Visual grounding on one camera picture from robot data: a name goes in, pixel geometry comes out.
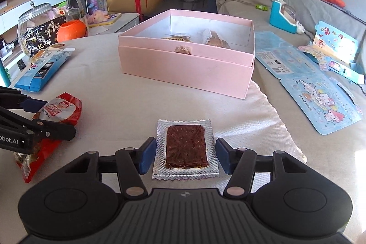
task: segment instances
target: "pink cardboard box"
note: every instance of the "pink cardboard box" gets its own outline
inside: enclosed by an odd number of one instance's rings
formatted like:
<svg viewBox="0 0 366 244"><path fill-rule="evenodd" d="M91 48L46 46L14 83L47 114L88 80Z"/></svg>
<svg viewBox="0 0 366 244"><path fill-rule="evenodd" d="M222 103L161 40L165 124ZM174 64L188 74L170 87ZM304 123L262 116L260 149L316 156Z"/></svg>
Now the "pink cardboard box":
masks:
<svg viewBox="0 0 366 244"><path fill-rule="evenodd" d="M215 31L231 49L204 44L205 29ZM189 35L192 42L162 39ZM244 99L254 68L251 20L197 11L169 10L125 31L118 52L125 74L150 78ZM191 55L175 53L190 48Z"/></svg>

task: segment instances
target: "orange pumpkin bucket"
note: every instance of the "orange pumpkin bucket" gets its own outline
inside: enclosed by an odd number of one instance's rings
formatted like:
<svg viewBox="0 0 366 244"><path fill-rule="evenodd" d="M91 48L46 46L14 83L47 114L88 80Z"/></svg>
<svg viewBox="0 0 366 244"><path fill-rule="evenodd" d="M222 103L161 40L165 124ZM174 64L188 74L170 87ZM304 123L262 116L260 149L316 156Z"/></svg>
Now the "orange pumpkin bucket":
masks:
<svg viewBox="0 0 366 244"><path fill-rule="evenodd" d="M73 20L61 25L57 33L57 42L61 43L67 40L73 40L88 36L86 25L80 20Z"/></svg>

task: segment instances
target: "teal toy machine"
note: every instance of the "teal toy machine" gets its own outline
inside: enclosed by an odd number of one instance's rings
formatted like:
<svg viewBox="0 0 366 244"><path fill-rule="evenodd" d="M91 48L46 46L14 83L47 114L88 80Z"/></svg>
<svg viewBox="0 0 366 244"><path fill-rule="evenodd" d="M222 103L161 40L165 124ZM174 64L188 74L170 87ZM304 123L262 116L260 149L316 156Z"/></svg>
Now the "teal toy machine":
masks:
<svg viewBox="0 0 366 244"><path fill-rule="evenodd" d="M290 33L300 34L305 32L304 26L296 20L295 10L283 0L275 0L273 2L269 23Z"/></svg>

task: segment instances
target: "red snack bag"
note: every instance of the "red snack bag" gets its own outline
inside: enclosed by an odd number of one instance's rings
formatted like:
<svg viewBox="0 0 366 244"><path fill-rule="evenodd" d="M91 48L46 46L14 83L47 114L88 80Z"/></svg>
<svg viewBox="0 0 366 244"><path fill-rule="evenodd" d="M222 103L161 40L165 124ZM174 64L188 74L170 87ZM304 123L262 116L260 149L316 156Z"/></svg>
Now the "red snack bag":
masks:
<svg viewBox="0 0 366 244"><path fill-rule="evenodd" d="M81 108L82 104L78 98L63 93L35 113L33 119L62 122L75 126L80 118ZM14 152L15 161L22 169L25 183L32 180L45 159L52 154L60 143L59 140L43 139L35 146L35 152L31 155Z"/></svg>

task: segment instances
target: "blue snack bag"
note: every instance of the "blue snack bag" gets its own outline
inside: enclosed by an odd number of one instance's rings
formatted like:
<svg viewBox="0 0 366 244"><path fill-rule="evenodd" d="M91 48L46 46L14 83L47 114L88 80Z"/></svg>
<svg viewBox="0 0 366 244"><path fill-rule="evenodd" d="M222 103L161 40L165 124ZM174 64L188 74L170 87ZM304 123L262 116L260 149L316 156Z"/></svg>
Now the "blue snack bag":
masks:
<svg viewBox="0 0 366 244"><path fill-rule="evenodd" d="M40 91L70 55L69 51L45 51L14 87L26 91Z"/></svg>

